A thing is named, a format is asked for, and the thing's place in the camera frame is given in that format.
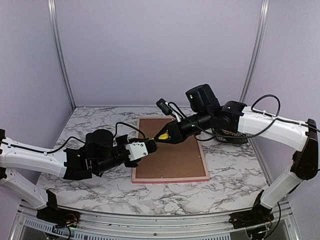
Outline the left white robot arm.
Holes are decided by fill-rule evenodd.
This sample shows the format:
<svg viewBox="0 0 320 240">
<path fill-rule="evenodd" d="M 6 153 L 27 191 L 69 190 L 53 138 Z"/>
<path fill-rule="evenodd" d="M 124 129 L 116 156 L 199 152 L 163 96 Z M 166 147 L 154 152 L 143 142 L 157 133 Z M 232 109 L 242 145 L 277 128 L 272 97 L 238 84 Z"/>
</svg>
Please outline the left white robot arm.
<svg viewBox="0 0 320 240">
<path fill-rule="evenodd" d="M 50 192 L 34 185 L 17 169 L 47 173 L 65 180 L 81 181 L 101 176 L 105 171 L 121 164 L 135 167 L 135 162 L 148 155 L 144 142 L 130 143 L 127 136 L 114 145 L 113 134 L 98 129 L 85 136 L 85 144 L 79 149 L 36 149 L 5 138 L 0 145 L 0 166 L 5 169 L 0 183 L 26 200 L 36 210 L 42 210 L 53 223 L 63 219 L 63 211 L 50 203 Z"/>
</svg>

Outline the aluminium corner post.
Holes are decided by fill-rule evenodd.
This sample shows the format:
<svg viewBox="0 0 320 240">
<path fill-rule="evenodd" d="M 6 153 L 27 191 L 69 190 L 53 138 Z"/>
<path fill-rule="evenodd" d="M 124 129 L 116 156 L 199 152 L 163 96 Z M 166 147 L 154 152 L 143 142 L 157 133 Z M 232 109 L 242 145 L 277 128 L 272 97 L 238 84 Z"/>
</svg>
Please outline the aluminium corner post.
<svg viewBox="0 0 320 240">
<path fill-rule="evenodd" d="M 244 85 L 242 88 L 242 92 L 240 95 L 239 101 L 244 103 L 247 100 L 247 97 L 249 95 L 250 87 L 253 82 L 256 65 L 258 62 L 258 58 L 261 52 L 261 48 L 263 45 L 263 40 L 266 32 L 266 26 L 267 26 L 267 19 L 268 19 L 268 13 L 269 13 L 269 6 L 270 1 L 269 0 L 262 0 L 261 1 L 261 8 L 260 8 L 260 14 L 259 14 L 259 20 L 258 20 L 258 26 L 255 36 L 255 41 L 253 45 L 253 50 L 248 66 L 248 70 L 246 73 Z"/>
<path fill-rule="evenodd" d="M 74 111 L 76 109 L 76 103 L 72 93 L 72 88 L 71 88 L 71 84 L 70 84 L 70 80 L 67 72 L 66 62 L 65 62 L 62 43 L 61 43 L 58 15 L 56 11 L 56 1 L 48 0 L 47 2 L 48 2 L 48 11 L 49 11 L 53 42 L 54 42 L 54 47 L 57 55 L 57 61 L 58 61 L 60 73 L 62 76 L 62 82 L 66 91 L 70 108 L 72 109 L 72 111 Z"/>
</svg>

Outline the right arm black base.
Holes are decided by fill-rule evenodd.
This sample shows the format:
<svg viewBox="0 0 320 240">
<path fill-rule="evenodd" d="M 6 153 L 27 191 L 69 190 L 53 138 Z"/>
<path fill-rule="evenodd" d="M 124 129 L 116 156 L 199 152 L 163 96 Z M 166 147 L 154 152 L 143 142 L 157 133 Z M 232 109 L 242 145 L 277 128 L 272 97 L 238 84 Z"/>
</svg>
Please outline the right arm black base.
<svg viewBox="0 0 320 240">
<path fill-rule="evenodd" d="M 271 210 L 250 209 L 234 212 L 229 215 L 229 223 L 234 229 L 251 227 L 259 224 L 272 222 L 274 215 Z"/>
</svg>

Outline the right aluminium corner post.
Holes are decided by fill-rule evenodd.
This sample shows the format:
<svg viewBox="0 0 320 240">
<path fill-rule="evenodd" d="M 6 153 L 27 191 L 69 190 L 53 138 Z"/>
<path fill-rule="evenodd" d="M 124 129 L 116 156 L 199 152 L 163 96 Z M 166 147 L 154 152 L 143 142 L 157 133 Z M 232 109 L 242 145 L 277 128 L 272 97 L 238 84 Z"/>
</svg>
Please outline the right aluminium corner post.
<svg viewBox="0 0 320 240">
<path fill-rule="evenodd" d="M 261 1 L 261 8 L 260 8 L 260 14 L 259 14 L 259 20 L 258 20 L 258 26 L 255 36 L 255 41 L 253 45 L 253 50 L 248 66 L 248 70 L 246 73 L 244 85 L 242 88 L 242 92 L 240 95 L 239 101 L 244 103 L 247 100 L 247 97 L 249 95 L 250 87 L 253 82 L 256 65 L 258 62 L 258 58 L 261 52 L 261 48 L 263 45 L 263 40 L 266 32 L 266 26 L 267 26 L 267 19 L 268 19 L 268 13 L 269 13 L 269 6 L 270 1 L 269 0 L 262 0 Z"/>
</svg>

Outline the aluminium front rail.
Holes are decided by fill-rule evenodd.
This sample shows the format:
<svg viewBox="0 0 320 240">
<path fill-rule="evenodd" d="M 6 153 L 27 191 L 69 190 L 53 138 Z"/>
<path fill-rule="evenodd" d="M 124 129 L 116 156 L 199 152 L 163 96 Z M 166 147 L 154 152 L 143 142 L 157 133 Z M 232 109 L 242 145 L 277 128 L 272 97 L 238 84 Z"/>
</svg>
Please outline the aluminium front rail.
<svg viewBox="0 0 320 240">
<path fill-rule="evenodd" d="M 233 211 L 196 215 L 131 215 L 78 209 L 70 228 L 36 217 L 22 201 L 11 228 L 10 240 L 299 240 L 289 204 L 272 210 L 273 221 L 234 226 Z"/>
</svg>

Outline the black patterned tray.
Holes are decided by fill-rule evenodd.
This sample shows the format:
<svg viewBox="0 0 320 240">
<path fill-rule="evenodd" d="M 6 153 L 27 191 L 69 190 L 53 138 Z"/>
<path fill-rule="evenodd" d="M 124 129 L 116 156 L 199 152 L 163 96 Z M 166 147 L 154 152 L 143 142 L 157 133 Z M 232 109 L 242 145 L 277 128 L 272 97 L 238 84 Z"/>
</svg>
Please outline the black patterned tray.
<svg viewBox="0 0 320 240">
<path fill-rule="evenodd" d="M 246 144 L 248 140 L 245 134 L 241 132 L 231 132 L 223 129 L 212 129 L 212 133 L 217 135 L 216 141 L 227 144 Z"/>
</svg>

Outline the left aluminium corner post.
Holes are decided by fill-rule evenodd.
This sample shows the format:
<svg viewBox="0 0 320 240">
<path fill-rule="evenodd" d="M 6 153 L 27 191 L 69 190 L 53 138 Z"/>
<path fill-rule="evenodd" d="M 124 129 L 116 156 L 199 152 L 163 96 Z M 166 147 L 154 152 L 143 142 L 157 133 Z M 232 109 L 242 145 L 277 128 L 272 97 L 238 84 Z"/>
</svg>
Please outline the left aluminium corner post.
<svg viewBox="0 0 320 240">
<path fill-rule="evenodd" d="M 62 76 L 62 82 L 66 91 L 70 108 L 72 109 L 72 111 L 74 111 L 76 109 L 76 103 L 72 93 L 72 88 L 71 88 L 71 84 L 70 84 L 70 80 L 67 72 L 66 62 L 65 62 L 62 43 L 61 43 L 58 15 L 56 11 L 56 1 L 48 0 L 47 2 L 48 2 L 48 11 L 49 11 L 53 42 L 54 42 L 54 47 L 57 55 L 57 61 L 58 61 L 60 73 Z"/>
</svg>

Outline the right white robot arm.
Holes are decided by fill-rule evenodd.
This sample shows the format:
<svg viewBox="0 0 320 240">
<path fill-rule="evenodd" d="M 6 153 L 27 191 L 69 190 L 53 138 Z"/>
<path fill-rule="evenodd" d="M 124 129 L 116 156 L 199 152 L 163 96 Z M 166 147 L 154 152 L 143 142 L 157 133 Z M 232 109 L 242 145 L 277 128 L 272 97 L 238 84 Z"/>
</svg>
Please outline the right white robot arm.
<svg viewBox="0 0 320 240">
<path fill-rule="evenodd" d="M 180 144 L 188 137 L 207 133 L 209 129 L 231 132 L 230 139 L 237 139 L 235 133 L 245 138 L 263 138 L 287 145 L 295 150 L 292 165 L 287 168 L 255 200 L 247 219 L 258 224 L 283 197 L 292 192 L 301 182 L 314 178 L 318 173 L 319 147 L 316 122 L 295 121 L 254 109 L 245 103 L 228 101 L 220 105 L 208 84 L 196 86 L 186 93 L 191 116 L 180 113 L 182 119 L 167 123 L 154 137 L 158 143 Z"/>
</svg>

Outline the yellow handled screwdriver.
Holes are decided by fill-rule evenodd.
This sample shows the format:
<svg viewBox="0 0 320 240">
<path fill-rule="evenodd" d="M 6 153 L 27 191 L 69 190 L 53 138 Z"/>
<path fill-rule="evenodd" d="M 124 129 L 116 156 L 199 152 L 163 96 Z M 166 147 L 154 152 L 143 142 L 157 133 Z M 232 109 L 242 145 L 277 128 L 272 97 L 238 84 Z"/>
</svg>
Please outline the yellow handled screwdriver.
<svg viewBox="0 0 320 240">
<path fill-rule="evenodd" d="M 164 133 L 159 133 L 159 134 L 155 135 L 152 139 L 155 140 L 155 141 L 156 141 L 156 140 L 165 141 L 165 140 L 170 139 L 170 135 L 169 135 L 169 133 L 166 131 L 166 132 L 164 132 Z"/>
</svg>

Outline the pink wooden picture frame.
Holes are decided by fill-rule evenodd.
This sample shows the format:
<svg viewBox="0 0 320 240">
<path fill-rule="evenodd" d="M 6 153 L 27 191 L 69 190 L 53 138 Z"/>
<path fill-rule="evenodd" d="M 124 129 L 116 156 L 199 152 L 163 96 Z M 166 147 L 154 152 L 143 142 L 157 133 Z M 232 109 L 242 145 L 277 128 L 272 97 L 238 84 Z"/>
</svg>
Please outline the pink wooden picture frame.
<svg viewBox="0 0 320 240">
<path fill-rule="evenodd" d="M 156 152 L 132 170 L 134 184 L 207 182 L 209 172 L 201 144 L 194 138 L 183 143 L 158 143 Z"/>
</svg>

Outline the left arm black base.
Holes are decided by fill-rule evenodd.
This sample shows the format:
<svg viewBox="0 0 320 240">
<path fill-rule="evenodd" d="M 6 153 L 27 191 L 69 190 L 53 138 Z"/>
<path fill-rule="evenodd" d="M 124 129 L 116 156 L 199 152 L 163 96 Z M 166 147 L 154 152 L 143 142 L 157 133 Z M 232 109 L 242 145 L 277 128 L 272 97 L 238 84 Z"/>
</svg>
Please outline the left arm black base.
<svg viewBox="0 0 320 240">
<path fill-rule="evenodd" d="M 51 223 L 56 223 L 58 226 L 68 226 L 69 224 L 76 224 L 80 213 L 75 210 L 69 210 L 58 207 L 57 197 L 50 190 L 46 190 L 47 201 L 46 205 L 37 210 L 36 217 Z"/>
</svg>

